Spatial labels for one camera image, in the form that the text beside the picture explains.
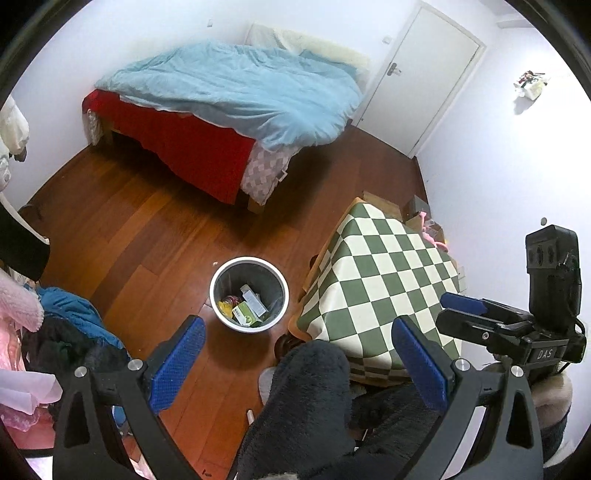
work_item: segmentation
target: white wall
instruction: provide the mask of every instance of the white wall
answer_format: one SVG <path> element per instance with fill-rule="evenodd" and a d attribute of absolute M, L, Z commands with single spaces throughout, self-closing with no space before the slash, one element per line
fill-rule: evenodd
<path fill-rule="evenodd" d="M 553 78 L 518 115 L 514 110 L 523 103 L 514 103 L 513 82 L 526 70 Z M 552 46 L 533 28 L 502 30 L 417 156 L 433 216 L 466 269 L 468 294 L 527 309 L 524 238 L 547 217 L 579 236 L 580 318 L 589 324 L 589 132 L 591 102 Z M 477 363 L 488 361 L 476 348 L 464 352 Z M 575 387 L 567 437 L 577 442 L 591 422 L 590 367 L 588 354 L 567 370 Z"/>
<path fill-rule="evenodd" d="M 13 96 L 29 121 L 25 163 L 11 164 L 5 194 L 19 208 L 88 145 L 82 99 L 109 71 L 189 41 L 241 43 L 247 0 L 93 0 L 42 49 Z M 207 21 L 213 18 L 213 27 Z"/>
<path fill-rule="evenodd" d="M 372 74 L 385 61 L 417 0 L 255 0 L 255 21 L 332 40 L 368 55 Z M 498 35 L 496 17 L 478 0 L 425 0 L 477 36 L 485 45 Z"/>
<path fill-rule="evenodd" d="M 428 0 L 485 44 L 498 29 L 478 0 Z M 290 28 L 347 45 L 384 61 L 416 0 L 93 0 L 43 48 L 14 89 L 31 127 L 29 156 L 11 164 L 5 193 L 19 208 L 87 146 L 82 99 L 104 74 L 130 61 L 189 41 L 241 43 L 252 21 Z M 213 19 L 213 27 L 206 28 Z"/>

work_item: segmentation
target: pile of clothes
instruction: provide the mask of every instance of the pile of clothes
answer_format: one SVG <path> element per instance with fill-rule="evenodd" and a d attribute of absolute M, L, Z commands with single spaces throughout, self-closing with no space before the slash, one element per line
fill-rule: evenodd
<path fill-rule="evenodd" d="M 74 370 L 122 369 L 123 343 L 92 304 L 60 288 L 27 288 L 0 270 L 0 419 L 27 432 L 57 420 Z"/>

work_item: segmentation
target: white paper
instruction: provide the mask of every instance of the white paper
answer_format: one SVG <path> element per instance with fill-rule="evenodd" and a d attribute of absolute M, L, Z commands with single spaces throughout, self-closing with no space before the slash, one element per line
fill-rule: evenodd
<path fill-rule="evenodd" d="M 54 403 L 62 389 L 55 375 L 0 369 L 0 403 L 29 415 L 40 404 Z"/>

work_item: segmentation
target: bed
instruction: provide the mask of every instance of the bed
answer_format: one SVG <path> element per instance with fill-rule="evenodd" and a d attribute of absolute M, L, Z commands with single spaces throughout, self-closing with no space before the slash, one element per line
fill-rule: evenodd
<path fill-rule="evenodd" d="M 369 59 L 254 24 L 244 45 L 208 41 L 104 77 L 83 102 L 90 137 L 139 140 L 224 203 L 264 206 L 303 147 L 334 141 L 359 106 Z"/>

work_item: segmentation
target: door handle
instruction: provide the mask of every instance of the door handle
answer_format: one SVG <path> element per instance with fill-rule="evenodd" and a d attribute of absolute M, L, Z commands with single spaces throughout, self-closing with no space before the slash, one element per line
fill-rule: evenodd
<path fill-rule="evenodd" d="M 398 67 L 398 63 L 393 61 L 392 64 L 390 65 L 390 68 L 388 69 L 388 72 L 386 73 L 386 75 L 388 75 L 388 76 L 392 75 L 394 73 L 394 70 L 396 70 L 397 67 Z"/>

